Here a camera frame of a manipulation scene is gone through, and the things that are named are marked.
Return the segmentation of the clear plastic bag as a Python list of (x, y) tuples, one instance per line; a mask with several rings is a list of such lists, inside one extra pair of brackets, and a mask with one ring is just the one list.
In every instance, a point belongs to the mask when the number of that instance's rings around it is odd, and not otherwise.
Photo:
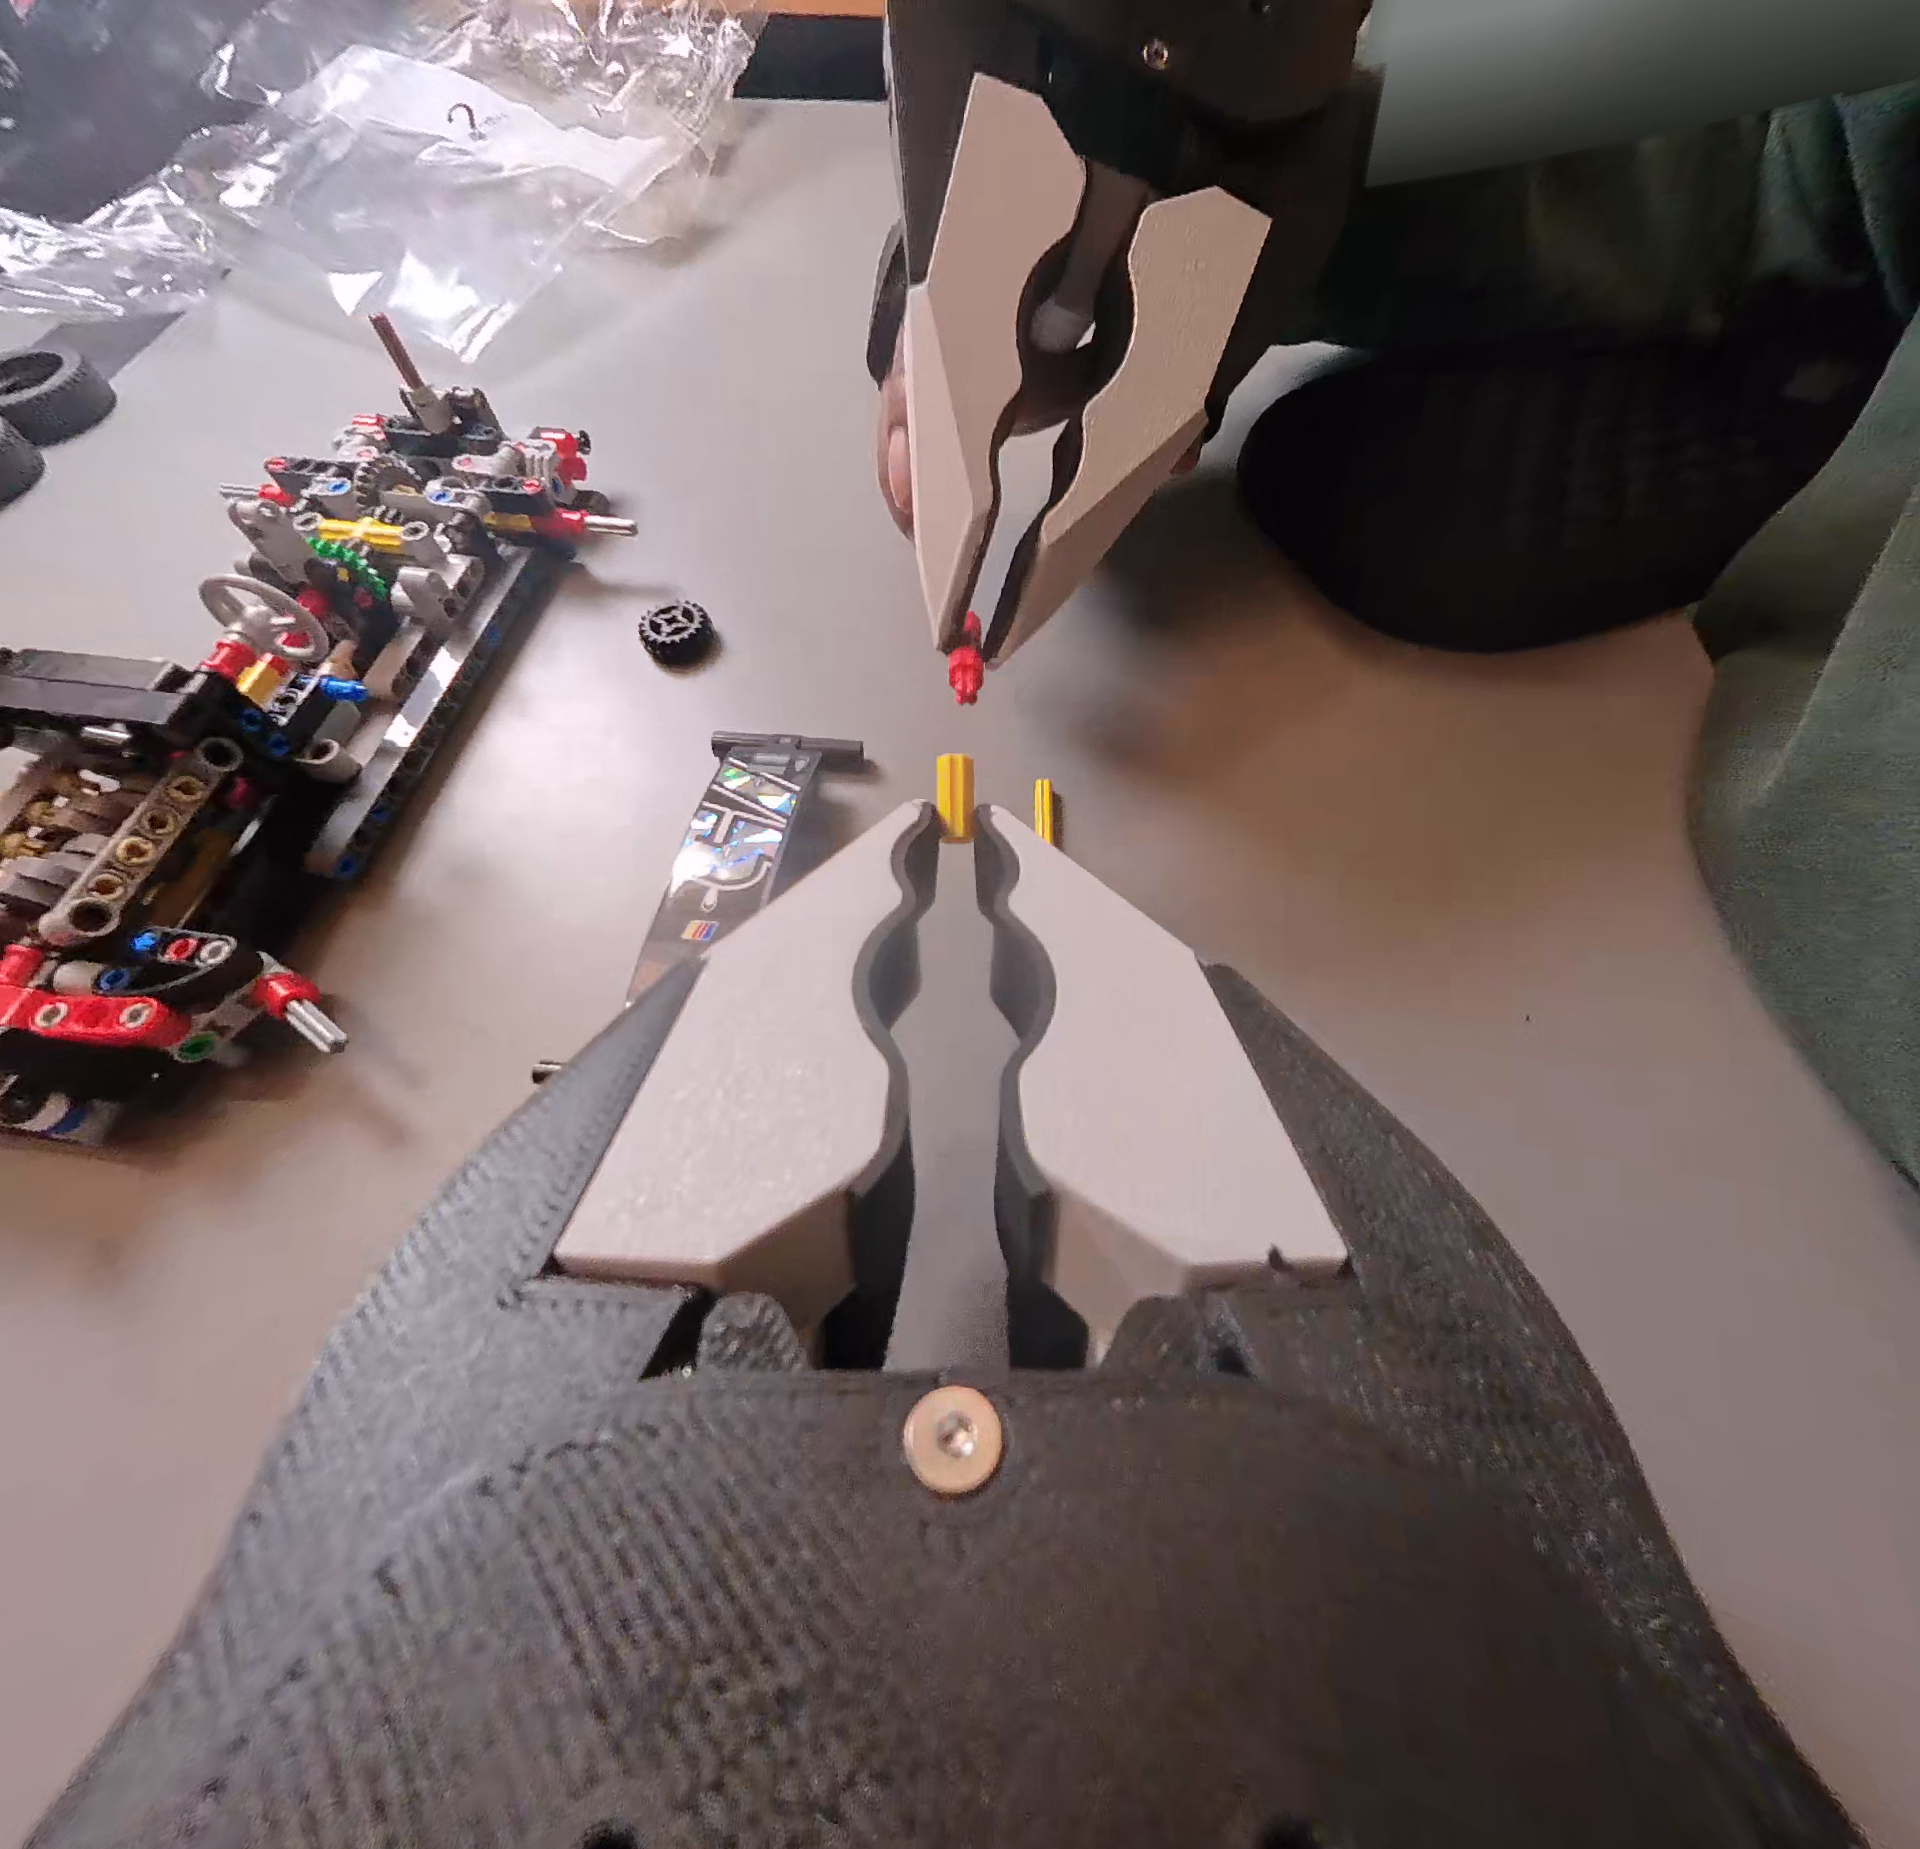
[(155, 173), (79, 220), (5, 206), (5, 323), (171, 318), (254, 260), (471, 362), (582, 254), (695, 230), (744, 70), (525, 54), (471, 0), (270, 0)]

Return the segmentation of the black lego panel assembly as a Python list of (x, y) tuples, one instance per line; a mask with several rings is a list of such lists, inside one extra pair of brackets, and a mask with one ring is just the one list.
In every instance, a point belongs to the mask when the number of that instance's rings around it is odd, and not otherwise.
[(711, 952), (826, 858), (826, 778), (868, 771), (863, 742), (803, 733), (711, 733), (713, 771), (684, 825), (645, 933), (626, 1011), (662, 1028)]

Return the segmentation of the lego set box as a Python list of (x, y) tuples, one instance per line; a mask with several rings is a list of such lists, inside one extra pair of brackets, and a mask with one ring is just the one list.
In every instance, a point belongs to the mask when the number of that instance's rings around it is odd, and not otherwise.
[(218, 104), (215, 50), (270, 0), (3, 0), (3, 205), (79, 220)]

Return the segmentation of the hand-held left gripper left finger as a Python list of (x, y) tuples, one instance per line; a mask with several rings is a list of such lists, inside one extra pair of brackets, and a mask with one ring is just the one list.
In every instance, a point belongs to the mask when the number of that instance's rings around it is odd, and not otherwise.
[(942, 821), (910, 801), (701, 959), (553, 1265), (757, 1295), (880, 1367), (913, 1228), (905, 1055)]

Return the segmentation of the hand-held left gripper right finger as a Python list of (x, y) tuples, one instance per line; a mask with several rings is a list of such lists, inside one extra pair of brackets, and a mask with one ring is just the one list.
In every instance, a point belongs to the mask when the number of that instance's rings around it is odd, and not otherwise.
[(974, 832), (998, 1080), (996, 1233), (1015, 1367), (1084, 1367), (1142, 1302), (1347, 1244), (1193, 949), (1002, 807)]

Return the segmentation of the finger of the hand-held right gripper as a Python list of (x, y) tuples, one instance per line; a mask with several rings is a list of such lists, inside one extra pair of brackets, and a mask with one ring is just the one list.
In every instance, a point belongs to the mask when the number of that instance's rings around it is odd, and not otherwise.
[(962, 636), (996, 527), (1026, 288), (1070, 235), (1085, 180), (1037, 94), (974, 79), (925, 278), (905, 292), (913, 543), (942, 652)]
[(1055, 442), (1048, 504), (987, 630), (990, 668), (1056, 617), (1201, 439), (1267, 235), (1267, 214), (1216, 184), (1142, 210), (1121, 265), (1128, 332)]

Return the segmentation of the lego car chassis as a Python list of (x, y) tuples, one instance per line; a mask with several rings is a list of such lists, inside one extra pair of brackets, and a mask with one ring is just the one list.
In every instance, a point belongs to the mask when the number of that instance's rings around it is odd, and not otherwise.
[(95, 1147), (267, 1028), (345, 1030), (288, 961), (365, 876), (553, 574), (637, 521), (582, 428), (510, 431), (394, 326), (397, 413), (225, 486), (196, 660), (5, 648), (3, 1122)]

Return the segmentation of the person's right forearm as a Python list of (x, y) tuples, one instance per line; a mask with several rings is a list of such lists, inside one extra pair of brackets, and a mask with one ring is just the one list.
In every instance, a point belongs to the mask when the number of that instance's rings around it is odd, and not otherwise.
[(1332, 608), (1531, 652), (1698, 604), (1916, 312), (1916, 82), (1365, 189), (1242, 506)]

